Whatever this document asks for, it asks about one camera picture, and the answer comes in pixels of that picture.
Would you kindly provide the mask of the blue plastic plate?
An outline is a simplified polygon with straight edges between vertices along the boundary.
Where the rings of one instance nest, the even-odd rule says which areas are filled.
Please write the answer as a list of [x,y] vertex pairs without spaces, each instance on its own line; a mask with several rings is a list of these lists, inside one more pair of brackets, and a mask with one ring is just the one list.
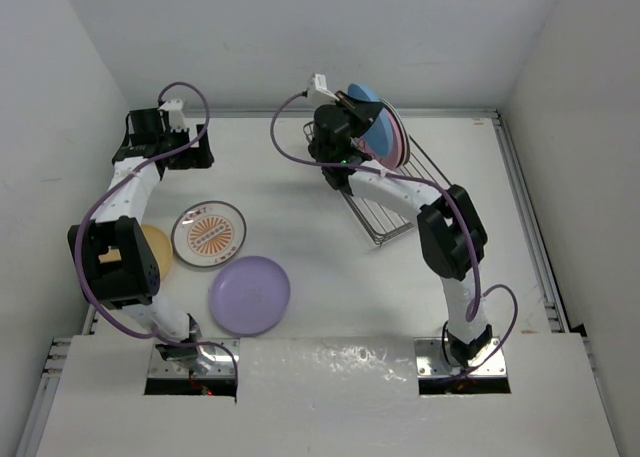
[[[347,95],[359,101],[381,102],[378,94],[365,84],[351,83],[347,88]],[[382,108],[362,138],[376,157],[387,157],[392,152],[394,136],[390,117],[385,108]]]

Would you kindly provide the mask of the pink plastic plate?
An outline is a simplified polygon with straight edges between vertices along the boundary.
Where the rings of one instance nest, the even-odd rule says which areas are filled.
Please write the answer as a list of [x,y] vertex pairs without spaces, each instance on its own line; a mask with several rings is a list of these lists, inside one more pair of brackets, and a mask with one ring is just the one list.
[[367,145],[383,167],[395,170],[405,164],[410,156],[410,146],[399,114],[389,102],[382,100],[382,104],[384,110],[370,129]]

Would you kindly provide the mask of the white plate green rim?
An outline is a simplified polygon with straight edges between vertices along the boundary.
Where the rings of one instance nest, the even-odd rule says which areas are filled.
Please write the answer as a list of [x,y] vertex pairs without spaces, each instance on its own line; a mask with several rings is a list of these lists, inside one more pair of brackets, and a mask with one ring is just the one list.
[[389,114],[393,130],[392,151],[385,156],[381,163],[390,170],[395,170],[406,165],[411,157],[409,134],[397,110],[386,100],[382,103]]

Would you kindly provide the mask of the purple plastic plate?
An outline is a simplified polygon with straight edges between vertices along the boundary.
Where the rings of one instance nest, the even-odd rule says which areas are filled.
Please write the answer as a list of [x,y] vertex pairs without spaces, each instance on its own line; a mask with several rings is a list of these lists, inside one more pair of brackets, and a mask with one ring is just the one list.
[[209,291],[209,310],[225,331],[262,334],[284,317],[291,296],[285,270],[263,256],[246,256],[226,265]]

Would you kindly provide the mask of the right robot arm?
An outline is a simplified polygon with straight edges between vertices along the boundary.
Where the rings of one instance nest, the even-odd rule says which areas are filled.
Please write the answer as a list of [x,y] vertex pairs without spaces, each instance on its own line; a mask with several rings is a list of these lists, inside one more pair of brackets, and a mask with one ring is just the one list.
[[308,151],[333,189],[417,228],[423,259],[443,284],[449,354],[468,366],[491,340],[492,327],[480,304],[479,263],[488,236],[467,191],[397,173],[411,155],[409,136],[391,106],[371,96],[340,93],[319,105]]

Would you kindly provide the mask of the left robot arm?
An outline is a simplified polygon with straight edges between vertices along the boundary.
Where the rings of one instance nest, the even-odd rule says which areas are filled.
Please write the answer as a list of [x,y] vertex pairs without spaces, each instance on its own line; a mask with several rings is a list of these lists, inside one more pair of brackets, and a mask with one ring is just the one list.
[[166,171],[206,169],[214,162],[205,125],[192,136],[183,106],[172,99],[127,114],[107,194],[88,218],[69,229],[68,242],[82,265],[85,298],[108,316],[117,311],[129,316],[158,339],[163,360],[194,371],[202,360],[198,324],[161,293],[160,265],[141,227],[151,193]]

